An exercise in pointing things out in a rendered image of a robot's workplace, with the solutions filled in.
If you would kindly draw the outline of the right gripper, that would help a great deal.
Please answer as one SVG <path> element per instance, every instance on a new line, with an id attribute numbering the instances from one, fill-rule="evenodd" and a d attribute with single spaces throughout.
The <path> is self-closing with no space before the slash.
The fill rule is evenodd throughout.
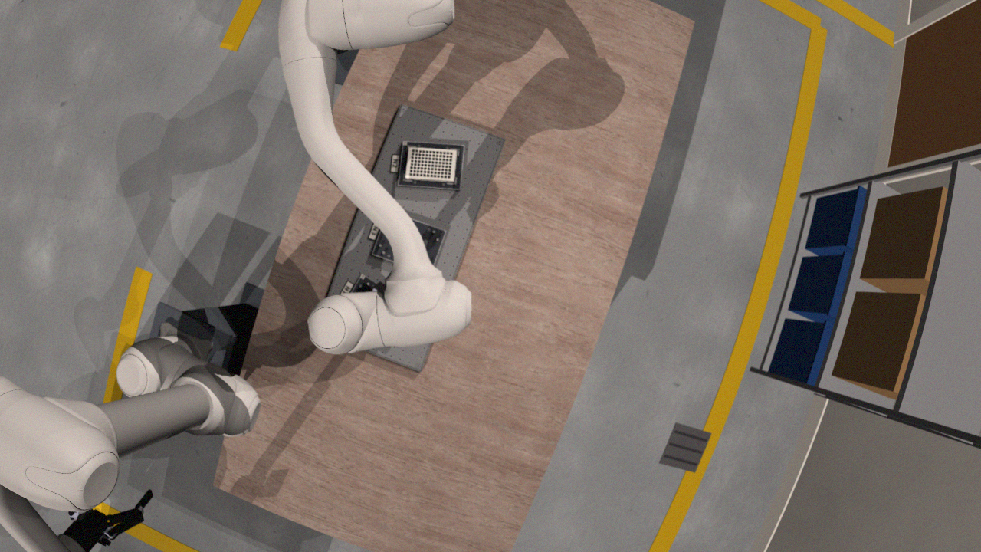
<path id="1" fill-rule="evenodd" d="M 110 541 L 113 541 L 122 532 L 130 530 L 134 525 L 142 523 L 144 521 L 143 509 L 151 498 L 152 490 L 149 489 L 143 498 L 138 501 L 138 504 L 134 506 L 134 509 L 121 511 L 118 514 L 113 514 L 113 516 L 111 514 L 105 516 L 105 514 L 96 509 L 90 509 L 83 514 L 78 513 L 78 511 L 69 511 L 71 520 L 74 518 L 76 520 L 71 523 L 70 527 L 63 534 L 73 538 L 74 541 L 80 543 L 81 547 L 85 549 L 85 552 L 89 552 L 94 548 L 94 545 L 103 534 L 110 537 Z M 107 523 L 108 520 L 110 523 Z M 112 526 L 113 528 L 111 528 Z M 108 527 L 110 527 L 109 530 L 107 530 Z"/>

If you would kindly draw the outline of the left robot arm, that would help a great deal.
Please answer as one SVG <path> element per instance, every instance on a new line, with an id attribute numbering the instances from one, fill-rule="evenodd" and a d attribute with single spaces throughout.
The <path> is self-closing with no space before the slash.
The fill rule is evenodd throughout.
<path id="1" fill-rule="evenodd" d="M 453 9 L 453 11 L 452 11 Z M 333 122 L 337 54 L 391 47 L 439 34 L 454 0 L 283 0 L 279 52 L 299 136 L 319 169 L 381 229 L 392 271 L 377 292 L 323 298 L 308 317 L 310 340 L 331 354 L 412 347 L 461 334 L 471 292 L 431 264 L 419 230 L 348 151 Z"/>

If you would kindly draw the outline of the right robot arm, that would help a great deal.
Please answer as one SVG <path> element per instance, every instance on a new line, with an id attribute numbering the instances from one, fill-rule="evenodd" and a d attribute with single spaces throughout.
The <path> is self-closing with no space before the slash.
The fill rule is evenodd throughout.
<path id="1" fill-rule="evenodd" d="M 124 455 L 183 431 L 236 437 L 253 429 L 258 393 L 210 363 L 212 348 L 210 339 L 162 323 L 160 337 L 120 356 L 116 379 L 129 398 L 100 405 L 38 397 L 0 376 L 0 524 L 22 548 L 85 552 L 57 537 L 29 501 L 88 511 L 113 491 Z"/>

